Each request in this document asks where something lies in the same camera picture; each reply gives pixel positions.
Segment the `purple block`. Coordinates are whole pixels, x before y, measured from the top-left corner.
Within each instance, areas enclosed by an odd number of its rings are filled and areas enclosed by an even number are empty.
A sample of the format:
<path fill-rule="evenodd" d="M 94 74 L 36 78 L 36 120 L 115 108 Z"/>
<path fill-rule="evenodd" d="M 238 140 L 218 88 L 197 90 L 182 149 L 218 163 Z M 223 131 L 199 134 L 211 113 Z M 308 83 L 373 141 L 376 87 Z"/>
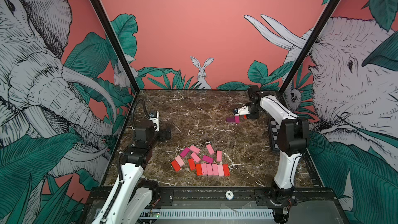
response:
<path fill-rule="evenodd" d="M 226 118 L 226 122 L 235 123 L 235 118 L 234 117 L 228 117 L 228 118 Z"/>

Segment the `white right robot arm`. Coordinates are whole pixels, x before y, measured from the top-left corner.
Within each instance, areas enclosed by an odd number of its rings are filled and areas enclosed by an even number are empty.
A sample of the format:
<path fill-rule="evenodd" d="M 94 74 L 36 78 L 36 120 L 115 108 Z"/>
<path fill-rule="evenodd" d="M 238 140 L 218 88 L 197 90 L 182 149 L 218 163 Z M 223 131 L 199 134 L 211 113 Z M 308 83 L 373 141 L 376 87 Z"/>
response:
<path fill-rule="evenodd" d="M 249 114 L 259 110 L 268 113 L 278 124 L 277 145 L 280 151 L 279 166 L 271 187 L 271 201 L 282 205 L 293 195 L 294 177 L 303 152 L 309 146 L 309 122 L 288 110 L 278 99 L 258 86 L 247 89 L 251 103 Z"/>

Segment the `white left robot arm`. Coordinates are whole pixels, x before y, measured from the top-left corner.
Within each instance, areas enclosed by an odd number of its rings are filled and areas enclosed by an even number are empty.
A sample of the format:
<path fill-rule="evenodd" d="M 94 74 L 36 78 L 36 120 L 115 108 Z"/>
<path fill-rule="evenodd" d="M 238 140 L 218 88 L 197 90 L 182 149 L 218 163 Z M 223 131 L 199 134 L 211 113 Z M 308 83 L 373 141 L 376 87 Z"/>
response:
<path fill-rule="evenodd" d="M 159 117 L 140 122 L 135 127 L 133 145 L 120 154 L 118 177 L 94 224 L 134 224 L 144 209 L 160 200 L 155 181 L 140 181 L 160 140 L 170 140 L 170 129 L 160 129 Z"/>

